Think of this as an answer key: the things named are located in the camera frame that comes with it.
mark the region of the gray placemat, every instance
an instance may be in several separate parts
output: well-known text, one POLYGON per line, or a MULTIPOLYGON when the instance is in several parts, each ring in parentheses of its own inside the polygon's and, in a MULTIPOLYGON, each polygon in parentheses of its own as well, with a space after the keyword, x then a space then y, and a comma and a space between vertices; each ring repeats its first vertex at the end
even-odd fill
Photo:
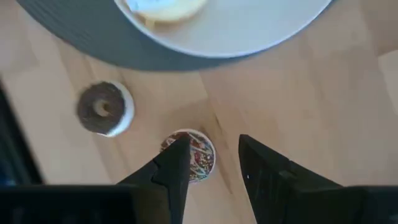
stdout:
POLYGON ((105 62, 148 71, 187 71, 239 58, 193 57, 167 49, 138 31, 113 0, 17 0, 50 32, 105 62))

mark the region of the donut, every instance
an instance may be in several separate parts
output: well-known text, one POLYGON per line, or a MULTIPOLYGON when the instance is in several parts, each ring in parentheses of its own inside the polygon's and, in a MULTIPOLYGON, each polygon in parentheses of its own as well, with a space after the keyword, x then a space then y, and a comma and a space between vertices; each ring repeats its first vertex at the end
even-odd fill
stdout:
POLYGON ((184 21, 195 15, 205 4, 207 0, 174 0, 170 5, 160 9, 146 9, 136 11, 140 17, 145 20, 145 24, 156 23, 175 23, 184 21))
POLYGON ((182 136, 190 138, 190 183, 203 181, 209 177, 216 164, 216 151, 213 143, 203 133, 194 129, 180 129, 167 137, 160 145, 160 151, 167 149, 182 136))
POLYGON ((122 84, 100 82, 83 91, 76 113, 85 129, 113 137, 129 127, 134 117, 134 102, 122 84))

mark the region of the food on plate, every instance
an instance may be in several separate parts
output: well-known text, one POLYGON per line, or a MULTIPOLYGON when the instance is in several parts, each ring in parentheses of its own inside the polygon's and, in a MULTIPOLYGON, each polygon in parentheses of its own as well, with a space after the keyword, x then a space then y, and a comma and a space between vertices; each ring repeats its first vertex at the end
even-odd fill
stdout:
POLYGON ((145 9, 136 11, 144 19, 148 27, 156 23, 175 23, 184 21, 195 15, 207 0, 173 0, 172 3, 158 9, 145 9))

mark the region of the wooden surface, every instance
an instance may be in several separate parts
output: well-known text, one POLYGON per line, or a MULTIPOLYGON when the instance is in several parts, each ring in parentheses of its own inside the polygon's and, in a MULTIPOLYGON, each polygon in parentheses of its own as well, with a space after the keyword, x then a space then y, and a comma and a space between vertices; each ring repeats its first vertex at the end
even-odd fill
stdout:
POLYGON ((107 65, 52 36, 14 1, 0 1, 0 73, 51 184, 116 183, 169 133, 214 142, 211 177, 191 185, 185 223, 254 223, 239 174, 238 136, 250 134, 338 183, 398 184, 398 1, 336 0, 294 38, 234 65, 145 73, 107 65), (78 93, 117 80, 136 101, 116 138, 85 131, 78 93))

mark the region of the white plate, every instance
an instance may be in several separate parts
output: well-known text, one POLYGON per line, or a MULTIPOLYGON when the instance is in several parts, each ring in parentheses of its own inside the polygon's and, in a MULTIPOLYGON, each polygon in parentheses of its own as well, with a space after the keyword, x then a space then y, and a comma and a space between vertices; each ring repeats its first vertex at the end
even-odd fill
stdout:
POLYGON ((114 0, 144 34, 178 52, 209 58, 238 57, 267 49, 307 26, 331 0, 208 0, 193 18, 150 30, 114 0))

